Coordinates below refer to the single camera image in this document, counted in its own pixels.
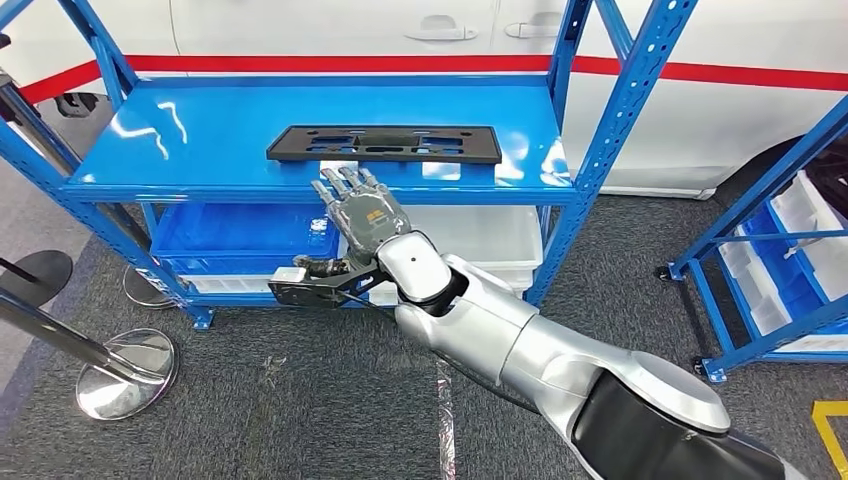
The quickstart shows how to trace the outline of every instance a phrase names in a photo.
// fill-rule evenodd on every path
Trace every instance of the robotic arm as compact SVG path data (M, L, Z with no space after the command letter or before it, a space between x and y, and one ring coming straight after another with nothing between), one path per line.
M353 271L275 279L283 303L338 306L394 281L404 334L496 385L532 401L593 478L803 478L768 448L730 429L718 395L662 358L621 349L552 322L508 284L450 254L440 255L367 170L322 173L313 182L350 243ZM371 282L362 287L362 280ZM352 293L342 294L342 290Z

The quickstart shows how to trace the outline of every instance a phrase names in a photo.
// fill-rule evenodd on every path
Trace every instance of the robot finger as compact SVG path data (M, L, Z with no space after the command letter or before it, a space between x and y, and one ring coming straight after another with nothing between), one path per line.
M362 182L359 180L359 175L354 173L351 169L347 167L342 167L339 169L339 173L345 177L345 180L350 183L350 186L353 187L354 190L362 186Z
M362 177L365 179L365 185L368 185L369 187L376 187L379 183L377 181L377 177L375 177L374 174L367 168L360 168L359 173L361 173Z
M325 168L321 170L321 173L327 177L327 180L330 181L330 185L336 189L336 192L339 194L339 197L344 200L348 195L350 195L350 189L347 188L347 185L342 181L341 178L333 171L331 168Z
M336 201L336 197L334 197L333 194L330 193L329 190L327 190L327 187L325 187L324 184L321 183L321 180L312 180L312 188L314 188L315 191L318 192L318 196L321 197L321 201L326 203L327 205Z

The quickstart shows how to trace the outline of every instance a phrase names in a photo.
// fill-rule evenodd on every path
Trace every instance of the cable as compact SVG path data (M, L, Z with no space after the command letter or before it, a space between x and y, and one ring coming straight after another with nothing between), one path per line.
M365 300L363 298L359 298L355 295L351 295L347 292L339 291L338 293L340 295L342 295L343 297L347 298L348 300L352 300L352 301L354 301L354 302L356 302L356 303L358 303L358 304L360 304L364 307L368 307L368 308L371 308L373 310L377 310L377 312L380 315L384 316L385 318L387 318L392 323L396 323L395 317L392 316L391 314L389 314L386 311L386 309L380 308L378 305L375 305L375 304L369 302L368 300ZM533 406L532 404L525 402L524 400L521 400L517 397L514 397L512 395L509 395L507 393L500 391L497 386L495 386L494 384L492 384L491 382L489 382L489 381L487 381L483 378L480 378L479 375L477 375L476 373L472 372L471 370L465 368L464 365L462 365L461 363L452 359L451 357L447 356L446 354L444 354L444 353L442 353L438 350L431 350L431 351L437 357L442 359L445 363L447 363L448 365L453 367L457 372L461 373L462 375L464 375L466 378L468 378L472 382L476 383L477 385L480 385L481 387L485 388L489 393L497 396L498 398L500 398L502 400L506 400L507 402L515 405L516 407L523 408L524 410L527 410L530 413L535 413L536 415L540 415L539 410L535 406Z

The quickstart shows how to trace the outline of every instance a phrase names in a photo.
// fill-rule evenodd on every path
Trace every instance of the white car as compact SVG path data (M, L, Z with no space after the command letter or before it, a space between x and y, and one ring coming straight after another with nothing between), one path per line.
M543 71L566 0L90 1L130 63L154 76ZM618 3L632 29L650 0ZM55 0L35 0L3 33L12 45L0 67L31 100L58 97L79 115L93 97L64 93L104 92ZM563 132L575 172L617 69L594 8L578 53ZM846 91L844 0L702 0L605 191L708 198Z

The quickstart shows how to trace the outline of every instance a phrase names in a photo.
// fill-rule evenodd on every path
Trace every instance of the stanchion post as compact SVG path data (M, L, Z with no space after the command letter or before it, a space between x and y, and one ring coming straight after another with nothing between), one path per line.
M86 363L77 381L77 404L93 418L132 416L161 398L176 378L176 348L152 328L100 344L4 289L0 318Z

